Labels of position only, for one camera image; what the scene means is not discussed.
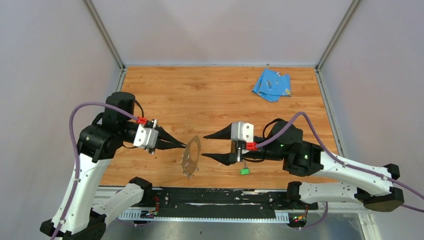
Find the key with green tag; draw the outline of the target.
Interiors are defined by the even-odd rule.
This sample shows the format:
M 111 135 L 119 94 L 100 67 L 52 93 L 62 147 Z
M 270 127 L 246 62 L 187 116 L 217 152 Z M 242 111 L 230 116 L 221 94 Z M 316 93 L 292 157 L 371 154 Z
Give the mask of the key with green tag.
M 245 161 L 243 162 L 243 168 L 239 171 L 239 174 L 242 176 L 250 174 L 250 169 Z

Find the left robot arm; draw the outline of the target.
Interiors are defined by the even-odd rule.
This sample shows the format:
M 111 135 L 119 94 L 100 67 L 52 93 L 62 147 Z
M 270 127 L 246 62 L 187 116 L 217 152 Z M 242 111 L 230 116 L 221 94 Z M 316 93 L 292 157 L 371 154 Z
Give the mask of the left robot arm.
M 135 116 L 139 102 L 132 93 L 114 92 L 102 103 L 104 111 L 76 136 L 74 118 L 69 117 L 69 133 L 74 153 L 74 167 L 64 198 L 56 214 L 44 221 L 40 231 L 50 239 L 99 240 L 120 214 L 134 205 L 160 207 L 153 195 L 153 185 L 140 177 L 103 203 L 93 201 L 99 183 L 118 149 L 130 143 L 149 154 L 157 150 L 183 149 L 177 140 L 158 125 L 156 119 Z

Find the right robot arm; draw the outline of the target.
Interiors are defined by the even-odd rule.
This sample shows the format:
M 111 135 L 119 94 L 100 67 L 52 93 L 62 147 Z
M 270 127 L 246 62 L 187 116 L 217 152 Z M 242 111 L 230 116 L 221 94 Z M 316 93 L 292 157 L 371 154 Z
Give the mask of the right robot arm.
M 327 152 L 323 146 L 303 140 L 303 131 L 281 118 L 269 122 L 267 127 L 269 133 L 256 136 L 251 123 L 233 122 L 207 136 L 230 140 L 230 152 L 206 156 L 226 166 L 279 161 L 291 175 L 332 179 L 331 183 L 288 183 L 283 196 L 274 201 L 286 208 L 306 209 L 319 202 L 339 202 L 361 204 L 376 212 L 392 212 L 404 204 L 403 191 L 393 185 L 400 177 L 396 164 L 366 165 Z

